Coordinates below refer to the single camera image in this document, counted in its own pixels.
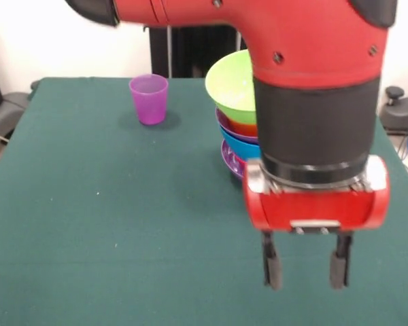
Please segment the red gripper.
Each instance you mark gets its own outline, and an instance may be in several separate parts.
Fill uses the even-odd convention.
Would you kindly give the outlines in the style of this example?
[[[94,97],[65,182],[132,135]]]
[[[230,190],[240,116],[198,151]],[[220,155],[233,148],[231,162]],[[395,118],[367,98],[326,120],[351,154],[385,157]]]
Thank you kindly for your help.
[[[262,231],[265,286],[282,288],[282,265],[272,232],[337,234],[330,257],[330,285],[349,285],[353,231],[375,229],[386,218],[390,202],[390,178],[384,160],[369,156],[361,180],[347,187],[302,189],[288,187],[266,176],[260,160],[245,163],[245,205],[252,225]]]

